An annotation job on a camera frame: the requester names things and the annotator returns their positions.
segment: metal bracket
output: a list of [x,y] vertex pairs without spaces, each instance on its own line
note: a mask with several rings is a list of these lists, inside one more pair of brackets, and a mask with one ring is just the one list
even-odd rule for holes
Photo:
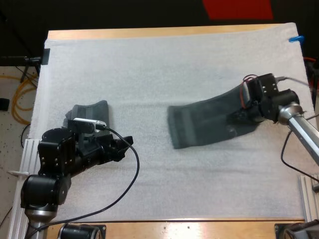
[[317,183],[318,182],[307,176],[300,176],[301,193],[304,202],[304,213],[306,222],[311,222],[315,219],[319,219],[319,193],[315,193],[313,191],[313,185]]
[[27,230],[28,219],[24,214],[24,209],[20,207],[21,187],[26,176],[29,174],[37,174],[40,169],[40,159],[37,150],[39,142],[39,139],[26,139],[19,171],[8,172],[17,176],[18,181],[16,183],[7,239],[23,239]]

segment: red object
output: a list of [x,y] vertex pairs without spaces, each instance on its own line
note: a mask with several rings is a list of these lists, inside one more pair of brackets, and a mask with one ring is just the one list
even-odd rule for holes
[[273,19],[270,0],[203,0],[211,20]]

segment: cylindrical motor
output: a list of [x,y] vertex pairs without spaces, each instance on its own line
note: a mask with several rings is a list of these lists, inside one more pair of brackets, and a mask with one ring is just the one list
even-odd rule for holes
[[102,234],[95,226],[65,224],[59,231],[58,239],[102,239]]

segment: black foam piece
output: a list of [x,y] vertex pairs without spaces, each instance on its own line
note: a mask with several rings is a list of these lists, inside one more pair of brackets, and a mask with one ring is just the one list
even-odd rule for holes
[[0,98],[0,111],[8,111],[9,109],[9,99]]

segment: dark gray cloth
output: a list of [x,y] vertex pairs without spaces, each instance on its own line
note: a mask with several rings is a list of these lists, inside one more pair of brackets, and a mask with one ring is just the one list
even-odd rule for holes
[[[93,105],[80,106],[74,105],[73,109],[65,114],[65,119],[63,121],[63,126],[68,126],[68,119],[73,120],[75,118],[83,118],[89,120],[100,120],[109,126],[109,106],[107,101],[99,101]],[[107,130],[95,132],[95,136],[107,135],[109,132]]]
[[174,148],[201,146],[254,131],[258,123],[241,110],[240,88],[185,106],[167,109],[168,128]]

